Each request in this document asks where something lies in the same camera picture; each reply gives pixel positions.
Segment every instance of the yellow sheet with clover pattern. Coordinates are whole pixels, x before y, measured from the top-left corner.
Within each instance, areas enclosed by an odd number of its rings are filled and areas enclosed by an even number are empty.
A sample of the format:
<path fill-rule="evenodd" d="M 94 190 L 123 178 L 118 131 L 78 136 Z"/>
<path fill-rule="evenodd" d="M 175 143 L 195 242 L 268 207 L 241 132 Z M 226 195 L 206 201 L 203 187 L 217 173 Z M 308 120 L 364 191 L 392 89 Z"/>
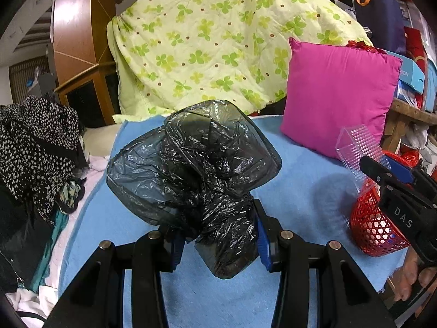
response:
<path fill-rule="evenodd" d="M 120 79 L 116 122 L 206 99 L 226 99 L 246 114 L 260 110 L 286 94 L 292 36 L 371 45 L 329 0 L 138 0 L 107 32 Z"/>

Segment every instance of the clear plastic container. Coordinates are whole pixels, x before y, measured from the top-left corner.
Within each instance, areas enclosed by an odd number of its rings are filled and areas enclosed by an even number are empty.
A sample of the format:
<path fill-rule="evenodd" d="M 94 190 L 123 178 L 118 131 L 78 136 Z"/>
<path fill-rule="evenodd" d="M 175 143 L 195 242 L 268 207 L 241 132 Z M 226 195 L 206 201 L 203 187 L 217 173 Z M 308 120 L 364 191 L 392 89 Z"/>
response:
<path fill-rule="evenodd" d="M 366 193 L 375 184 L 368 181 L 369 178 L 360 170 L 360 159 L 363 156 L 370 156 L 390 169 L 387 157 L 365 125 L 343 128 L 338 136 L 336 151 L 344 166 L 350 170 L 360 194 Z"/>

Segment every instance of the pink pillow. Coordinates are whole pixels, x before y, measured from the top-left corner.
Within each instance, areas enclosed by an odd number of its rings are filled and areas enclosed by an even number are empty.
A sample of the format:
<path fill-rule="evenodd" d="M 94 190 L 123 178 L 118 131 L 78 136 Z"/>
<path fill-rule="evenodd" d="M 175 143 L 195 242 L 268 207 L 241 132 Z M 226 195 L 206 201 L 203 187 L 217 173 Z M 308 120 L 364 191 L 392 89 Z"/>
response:
<path fill-rule="evenodd" d="M 380 142 L 398 85 L 401 60 L 290 38 L 287 102 L 281 131 L 331 158 L 343 127 L 366 125 Z"/>

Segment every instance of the blue blanket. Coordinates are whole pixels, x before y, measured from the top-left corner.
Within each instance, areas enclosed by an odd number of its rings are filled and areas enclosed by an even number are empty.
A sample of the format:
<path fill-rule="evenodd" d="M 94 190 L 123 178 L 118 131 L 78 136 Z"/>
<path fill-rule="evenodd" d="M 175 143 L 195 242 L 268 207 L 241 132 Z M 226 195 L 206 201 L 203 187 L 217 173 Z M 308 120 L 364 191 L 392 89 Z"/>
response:
<path fill-rule="evenodd" d="M 141 123 L 125 123 L 119 131 L 112 156 L 130 141 L 162 125 L 155 117 Z M 252 191 L 268 215 L 306 241 L 326 244 L 340 241 L 364 271 L 376 290 L 401 265 L 399 251 L 384 257 L 366 256 L 354 244 L 347 219 L 356 189 L 339 161 L 301 147 L 279 131 L 282 117 L 254 120 L 282 158 L 282 169 L 273 180 Z M 136 241 L 153 227 L 127 210 L 106 186 L 95 187 L 84 206 L 67 245 L 60 277 L 60 294 L 96 249 L 109 239 L 115 245 Z M 131 273 L 125 280 L 125 327 L 132 327 Z M 185 246 L 182 261 L 172 274 L 162 273 L 162 286 L 170 327 L 224 328 L 270 327 L 279 285 L 279 273 L 269 274 L 259 258 L 232 279 L 220 280 L 206 267 L 193 243 Z M 310 307 L 314 325 L 316 310 Z"/>

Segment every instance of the metal screw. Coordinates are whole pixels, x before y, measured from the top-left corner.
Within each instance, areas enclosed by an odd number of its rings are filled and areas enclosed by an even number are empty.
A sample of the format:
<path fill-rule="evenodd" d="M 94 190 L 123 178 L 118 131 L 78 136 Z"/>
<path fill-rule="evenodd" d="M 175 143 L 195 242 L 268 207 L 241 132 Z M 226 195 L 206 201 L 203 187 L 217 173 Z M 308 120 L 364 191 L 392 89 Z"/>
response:
<path fill-rule="evenodd" d="M 106 240 L 100 242 L 99 248 L 105 250 L 105 249 L 108 249 L 111 245 L 112 245 L 112 242 L 106 239 Z"/>
<path fill-rule="evenodd" d="M 340 242 L 337 242 L 337 241 L 329 242 L 329 246 L 334 250 L 339 250 L 341 248 Z"/>
<path fill-rule="evenodd" d="M 158 239 L 161 236 L 161 232 L 159 232 L 158 230 L 152 230 L 147 234 L 147 236 L 149 237 L 149 239 Z"/>
<path fill-rule="evenodd" d="M 284 239 L 292 239 L 294 234 L 290 230 L 283 230 L 280 233 L 280 236 L 283 237 Z"/>

